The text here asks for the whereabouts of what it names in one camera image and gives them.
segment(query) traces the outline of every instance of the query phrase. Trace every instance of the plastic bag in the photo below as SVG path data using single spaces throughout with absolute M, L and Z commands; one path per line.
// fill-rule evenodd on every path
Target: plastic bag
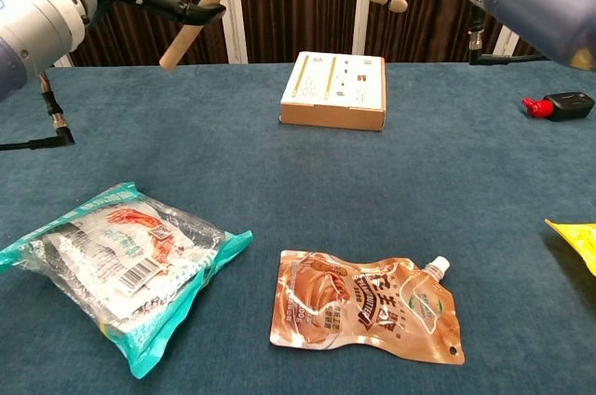
M 252 240 L 140 193 L 110 188 L 0 252 L 0 272 L 48 276 L 120 349 L 133 375 L 161 359 L 198 291 Z
M 284 251 L 270 341 L 315 350 L 368 344 L 396 356 L 463 364 L 454 299 L 439 284 L 449 262 L 424 270 L 407 258 L 354 264 Z
M 545 220 L 581 255 L 589 272 L 596 276 L 596 225 L 558 225 Z

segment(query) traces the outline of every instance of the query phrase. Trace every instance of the cardboard box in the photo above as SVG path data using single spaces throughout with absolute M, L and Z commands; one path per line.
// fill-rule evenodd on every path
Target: cardboard box
M 281 123 L 380 131 L 385 117 L 383 58 L 300 53 L 281 99 Z

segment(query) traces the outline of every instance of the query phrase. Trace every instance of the white cap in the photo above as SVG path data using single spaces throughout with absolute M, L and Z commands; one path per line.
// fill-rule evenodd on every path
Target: white cap
M 440 279 L 442 279 L 445 276 L 445 272 L 447 272 L 447 269 L 449 269 L 450 266 L 449 261 L 445 257 L 441 256 L 435 258 L 432 262 L 429 263 L 429 265 L 435 266 L 441 272 Z

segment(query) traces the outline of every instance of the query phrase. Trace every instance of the table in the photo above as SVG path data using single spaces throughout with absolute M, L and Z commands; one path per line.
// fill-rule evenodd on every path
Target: table
M 48 279 L 0 275 L 6 394 L 587 393 L 596 381 L 596 278 L 544 219 L 596 223 L 596 114 L 527 118 L 521 99 L 596 75 L 549 62 L 389 64 L 383 132 L 278 123 L 291 64 L 53 69 L 77 141 L 0 155 L 0 238 L 124 181 L 254 241 L 199 294 L 166 355 L 135 380 Z M 0 104 L 0 141 L 51 135 L 37 87 Z M 351 346 L 269 344 L 284 249 L 351 262 L 452 264 L 465 365 Z

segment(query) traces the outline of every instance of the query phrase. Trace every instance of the red cap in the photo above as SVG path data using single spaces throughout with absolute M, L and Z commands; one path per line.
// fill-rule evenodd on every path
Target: red cap
M 534 118 L 545 118 L 552 114 L 554 106 L 548 100 L 534 101 L 529 98 L 525 98 L 521 101 L 523 105 L 528 109 L 528 116 Z

